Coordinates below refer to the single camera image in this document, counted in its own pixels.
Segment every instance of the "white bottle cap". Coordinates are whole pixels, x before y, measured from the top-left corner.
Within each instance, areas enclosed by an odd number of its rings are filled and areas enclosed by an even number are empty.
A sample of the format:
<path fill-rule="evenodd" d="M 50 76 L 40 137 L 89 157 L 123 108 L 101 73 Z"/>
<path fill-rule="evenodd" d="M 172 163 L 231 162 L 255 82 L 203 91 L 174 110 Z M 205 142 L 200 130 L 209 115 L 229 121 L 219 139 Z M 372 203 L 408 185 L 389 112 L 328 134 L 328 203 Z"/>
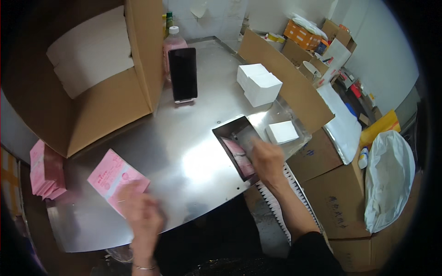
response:
<path fill-rule="evenodd" d="M 177 34 L 179 32 L 178 26 L 171 26 L 169 27 L 169 33 L 170 34 Z"/>

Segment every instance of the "small white bottle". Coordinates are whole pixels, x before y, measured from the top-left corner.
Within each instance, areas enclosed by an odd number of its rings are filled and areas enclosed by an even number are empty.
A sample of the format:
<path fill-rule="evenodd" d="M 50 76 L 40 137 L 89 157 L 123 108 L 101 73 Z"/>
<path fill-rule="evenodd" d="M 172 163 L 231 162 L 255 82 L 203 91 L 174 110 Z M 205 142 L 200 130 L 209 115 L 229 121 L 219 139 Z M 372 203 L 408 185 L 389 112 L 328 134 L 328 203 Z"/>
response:
<path fill-rule="evenodd" d="M 368 148 L 363 147 L 361 153 L 359 154 L 358 166 L 362 170 L 368 164 Z"/>

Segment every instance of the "smartphone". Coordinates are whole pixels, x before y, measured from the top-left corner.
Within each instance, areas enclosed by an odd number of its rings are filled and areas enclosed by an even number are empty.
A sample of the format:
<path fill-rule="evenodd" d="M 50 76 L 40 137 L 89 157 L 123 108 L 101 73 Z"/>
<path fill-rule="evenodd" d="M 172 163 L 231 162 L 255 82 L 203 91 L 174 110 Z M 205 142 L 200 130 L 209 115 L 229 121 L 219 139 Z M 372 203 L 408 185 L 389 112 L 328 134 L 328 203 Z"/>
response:
<path fill-rule="evenodd" d="M 196 49 L 169 51 L 170 77 L 175 103 L 191 102 L 198 96 L 196 82 Z"/>

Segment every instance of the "black sleeve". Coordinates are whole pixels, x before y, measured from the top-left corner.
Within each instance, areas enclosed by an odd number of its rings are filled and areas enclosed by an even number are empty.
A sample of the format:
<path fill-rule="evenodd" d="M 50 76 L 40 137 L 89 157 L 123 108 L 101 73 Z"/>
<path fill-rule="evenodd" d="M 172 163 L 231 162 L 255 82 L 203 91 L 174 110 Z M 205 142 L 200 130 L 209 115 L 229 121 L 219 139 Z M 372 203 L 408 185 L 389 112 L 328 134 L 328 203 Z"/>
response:
<path fill-rule="evenodd" d="M 293 272 L 299 273 L 301 268 L 304 275 L 345 275 L 324 237 L 318 232 L 298 238 L 292 244 L 287 260 Z"/>

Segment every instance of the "stainless steel tabletop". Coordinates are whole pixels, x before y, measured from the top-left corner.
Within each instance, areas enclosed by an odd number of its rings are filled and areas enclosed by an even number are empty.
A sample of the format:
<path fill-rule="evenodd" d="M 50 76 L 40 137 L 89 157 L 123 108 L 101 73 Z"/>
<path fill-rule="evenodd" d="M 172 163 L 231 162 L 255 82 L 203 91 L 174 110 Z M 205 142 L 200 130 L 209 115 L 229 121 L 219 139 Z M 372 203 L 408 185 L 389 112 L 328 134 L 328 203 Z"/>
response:
<path fill-rule="evenodd" d="M 284 101 L 253 108 L 236 82 L 241 61 L 216 40 L 196 48 L 198 98 L 176 105 L 170 85 L 163 89 L 157 113 L 134 127 L 95 143 L 65 162 L 68 191 L 48 203 L 54 236 L 66 252 L 102 250 L 131 242 L 125 220 L 87 182 L 109 148 L 151 180 L 149 192 L 161 202 L 164 231 L 195 219 L 250 187 L 212 132 L 245 115 L 263 140 L 271 123 L 296 120 Z M 302 136 L 308 134 L 301 127 Z M 298 139 L 283 145 L 288 158 L 305 144 Z"/>

